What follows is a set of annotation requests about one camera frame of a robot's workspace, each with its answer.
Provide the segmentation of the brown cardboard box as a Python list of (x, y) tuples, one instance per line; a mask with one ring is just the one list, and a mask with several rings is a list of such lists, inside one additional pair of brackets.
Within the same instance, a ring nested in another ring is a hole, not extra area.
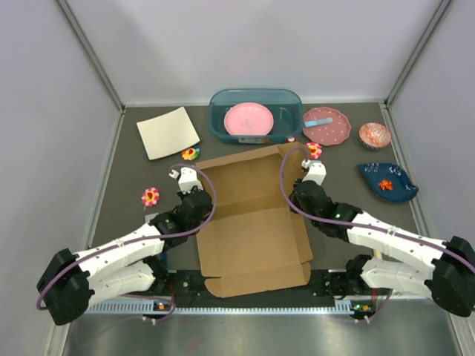
[(210, 223), (197, 233), (205, 286), (219, 297), (309, 282), (313, 259), (300, 214), (284, 197), (303, 177), (303, 145), (266, 146), (199, 162), (217, 192)]

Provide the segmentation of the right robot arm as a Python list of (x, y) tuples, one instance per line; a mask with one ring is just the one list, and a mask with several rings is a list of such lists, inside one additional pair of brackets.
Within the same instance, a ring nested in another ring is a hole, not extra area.
[(413, 234), (387, 224), (353, 205), (333, 202), (312, 180), (297, 179), (290, 209), (328, 237), (380, 251), (390, 261), (357, 257), (347, 264), (348, 288), (393, 289), (431, 299), (451, 314), (474, 311), (474, 249), (458, 236), (448, 241)]

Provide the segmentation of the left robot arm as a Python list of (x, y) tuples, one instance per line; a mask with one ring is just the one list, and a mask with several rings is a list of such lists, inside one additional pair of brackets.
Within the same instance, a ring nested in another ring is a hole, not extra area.
[(195, 236), (216, 210), (215, 190), (194, 185), (178, 195), (179, 205), (125, 236), (83, 251), (56, 252), (36, 284), (36, 308), (63, 326), (111, 298), (164, 292), (168, 273), (160, 255)]

